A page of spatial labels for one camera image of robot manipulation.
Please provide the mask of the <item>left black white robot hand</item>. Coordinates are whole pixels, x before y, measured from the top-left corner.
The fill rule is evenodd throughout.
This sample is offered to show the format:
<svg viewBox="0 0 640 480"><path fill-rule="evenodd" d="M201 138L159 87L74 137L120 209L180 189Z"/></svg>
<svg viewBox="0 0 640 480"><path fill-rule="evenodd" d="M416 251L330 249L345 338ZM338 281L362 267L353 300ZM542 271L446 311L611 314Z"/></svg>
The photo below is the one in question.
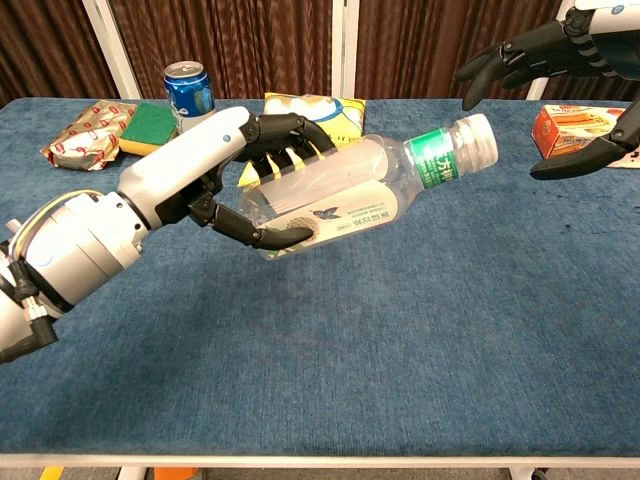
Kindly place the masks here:
<svg viewBox="0 0 640 480"><path fill-rule="evenodd" d="M288 148L307 159L335 145L304 116L257 116L243 106L227 108L126 168L117 192L150 231L189 216L255 249L283 250L309 239L312 230L258 228L214 196L223 188L223 170L230 162L250 162L265 174L267 157L280 157Z"/></svg>

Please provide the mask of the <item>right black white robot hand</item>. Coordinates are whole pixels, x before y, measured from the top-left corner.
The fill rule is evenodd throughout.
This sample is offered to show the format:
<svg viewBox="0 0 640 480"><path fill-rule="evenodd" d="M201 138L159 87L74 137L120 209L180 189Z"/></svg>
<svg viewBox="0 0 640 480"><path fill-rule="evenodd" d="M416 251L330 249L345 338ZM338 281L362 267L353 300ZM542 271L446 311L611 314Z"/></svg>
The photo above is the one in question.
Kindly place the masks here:
<svg viewBox="0 0 640 480"><path fill-rule="evenodd" d="M639 3L577 1L554 20L493 45L456 72L470 86L462 108L469 111L500 81L512 89L538 78L620 77L639 79ZM576 153L542 160L530 170L537 180L557 180L596 172L639 148L639 102L634 101L612 130Z"/></svg>

